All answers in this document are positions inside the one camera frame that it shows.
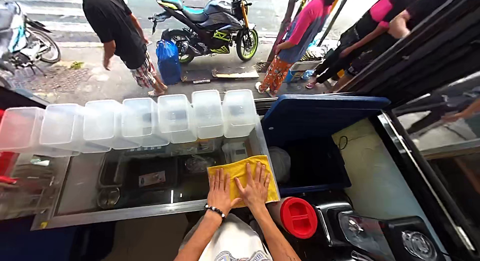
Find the red cap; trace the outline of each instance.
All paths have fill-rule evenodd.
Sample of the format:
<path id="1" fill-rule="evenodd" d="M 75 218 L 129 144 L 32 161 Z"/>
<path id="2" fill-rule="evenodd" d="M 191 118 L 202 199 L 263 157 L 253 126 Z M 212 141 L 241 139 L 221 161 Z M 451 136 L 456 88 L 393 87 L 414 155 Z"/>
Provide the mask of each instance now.
<path id="1" fill-rule="evenodd" d="M 280 208 L 280 220 L 290 234 L 299 239 L 308 239 L 317 231 L 317 214 L 307 201 L 291 197 Z"/>

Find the cooler lid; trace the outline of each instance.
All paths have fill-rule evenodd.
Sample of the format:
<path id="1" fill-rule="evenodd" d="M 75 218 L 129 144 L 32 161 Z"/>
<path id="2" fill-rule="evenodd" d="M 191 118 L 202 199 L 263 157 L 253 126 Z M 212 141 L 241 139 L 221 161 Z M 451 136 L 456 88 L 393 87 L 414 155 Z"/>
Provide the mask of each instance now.
<path id="1" fill-rule="evenodd" d="M 317 214 L 307 201 L 291 197 L 282 203 L 280 220 L 290 234 L 299 239 L 308 239 L 317 231 Z"/>
<path id="2" fill-rule="evenodd" d="M 383 97 L 286 94 L 261 120 L 268 146 L 286 141 L 327 137 L 390 104 Z"/>

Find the motorcycle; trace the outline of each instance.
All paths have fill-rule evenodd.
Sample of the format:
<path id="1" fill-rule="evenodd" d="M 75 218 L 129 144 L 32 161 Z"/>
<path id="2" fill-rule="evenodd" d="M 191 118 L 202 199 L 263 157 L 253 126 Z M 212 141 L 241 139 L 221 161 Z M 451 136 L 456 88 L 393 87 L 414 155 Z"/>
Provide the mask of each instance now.
<path id="1" fill-rule="evenodd" d="M 45 25 L 30 20 L 16 2 L 0 5 L 0 70 L 15 74 L 16 69 L 34 68 L 38 61 L 60 61 L 60 48 L 46 33 L 52 33 Z M 0 85 L 10 84 L 0 75 Z"/>
<path id="2" fill-rule="evenodd" d="M 162 39 L 173 41 L 178 48 L 180 63 L 187 64 L 196 56 L 229 54 L 236 44 L 237 55 L 250 60 L 258 48 L 255 24 L 248 23 L 246 0 L 209 0 L 202 10 L 184 6 L 181 0 L 156 0 L 165 12 L 148 19 L 153 22 L 152 32 L 159 22 L 176 18 L 188 28 L 166 29 Z"/>

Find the pole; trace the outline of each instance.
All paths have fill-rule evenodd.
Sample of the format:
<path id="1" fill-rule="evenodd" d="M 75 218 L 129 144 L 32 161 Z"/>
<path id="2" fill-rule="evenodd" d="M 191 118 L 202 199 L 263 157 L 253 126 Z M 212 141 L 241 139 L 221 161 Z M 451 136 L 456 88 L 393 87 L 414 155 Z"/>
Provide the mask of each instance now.
<path id="1" fill-rule="evenodd" d="M 267 62 L 269 63 L 273 61 L 273 58 L 275 57 L 275 49 L 277 48 L 277 45 L 280 43 L 280 41 L 283 39 L 283 36 L 285 35 L 285 31 L 287 30 L 287 28 L 290 26 L 290 23 L 292 22 L 292 14 L 293 14 L 293 8 L 295 8 L 295 1 L 296 0 L 288 0 L 288 6 L 286 8 L 286 12 L 285 12 L 285 16 L 283 17 L 282 24 L 280 25 L 280 30 L 278 31 L 272 50 L 270 50 L 270 54 L 268 55 Z"/>
<path id="2" fill-rule="evenodd" d="M 317 46 L 320 46 L 323 43 L 323 41 L 327 37 L 328 32 L 330 32 L 332 30 L 333 24 L 335 23 L 335 20 L 339 17 L 340 11 L 342 10 L 343 6 L 345 6 L 345 3 L 347 3 L 347 0 L 342 0 L 342 2 L 340 3 L 340 5 L 338 7 L 337 12 L 335 12 L 335 15 L 333 16 L 332 21 L 330 22 L 330 24 L 328 24 L 328 27 L 325 30 L 325 33 L 322 35 L 322 37 L 320 39 L 320 42 L 318 43 Z"/>

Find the drain grate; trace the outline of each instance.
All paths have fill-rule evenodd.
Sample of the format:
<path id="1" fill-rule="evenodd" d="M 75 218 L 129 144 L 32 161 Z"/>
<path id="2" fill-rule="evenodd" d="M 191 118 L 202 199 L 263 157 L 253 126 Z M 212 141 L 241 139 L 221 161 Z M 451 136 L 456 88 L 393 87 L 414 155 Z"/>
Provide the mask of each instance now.
<path id="1" fill-rule="evenodd" d="M 43 70 L 45 76 L 39 71 L 34 74 L 30 69 L 18 70 L 8 81 L 13 87 L 33 92 L 75 92 L 78 84 L 87 82 L 92 76 L 89 69 L 53 66 Z"/>

